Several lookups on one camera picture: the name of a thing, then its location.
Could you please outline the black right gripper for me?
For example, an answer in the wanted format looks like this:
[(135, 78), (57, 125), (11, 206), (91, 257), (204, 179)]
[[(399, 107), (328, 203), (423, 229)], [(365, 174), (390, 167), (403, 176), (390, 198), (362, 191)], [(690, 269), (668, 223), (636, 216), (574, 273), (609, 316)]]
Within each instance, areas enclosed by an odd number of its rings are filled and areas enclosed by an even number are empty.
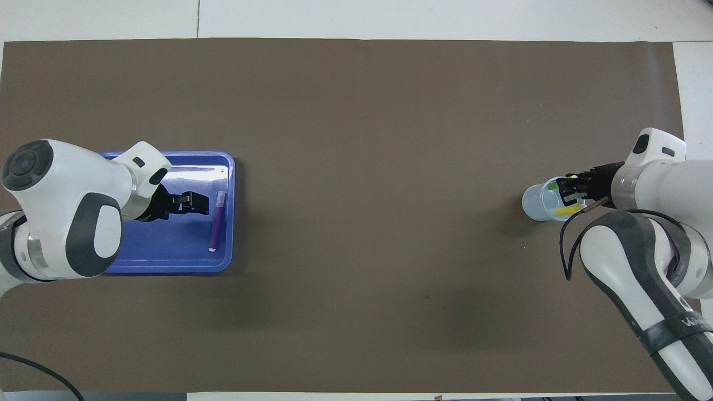
[(608, 163), (592, 167), (581, 173), (581, 177), (576, 174), (557, 177), (556, 185), (563, 194), (563, 207), (585, 205), (586, 200), (601, 201), (608, 198), (603, 207), (616, 209), (612, 198), (612, 185), (616, 173), (623, 166), (624, 162)]

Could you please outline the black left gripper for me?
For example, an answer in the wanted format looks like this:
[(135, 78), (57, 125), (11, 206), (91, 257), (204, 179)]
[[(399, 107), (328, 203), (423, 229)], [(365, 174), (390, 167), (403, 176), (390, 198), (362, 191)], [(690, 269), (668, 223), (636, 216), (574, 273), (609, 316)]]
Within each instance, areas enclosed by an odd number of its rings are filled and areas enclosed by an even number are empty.
[(171, 214), (185, 215), (198, 213), (209, 215), (209, 198), (197, 192), (184, 192), (180, 195), (171, 194), (165, 186), (159, 185), (151, 196), (145, 211), (134, 218), (135, 221), (152, 222), (168, 220)]

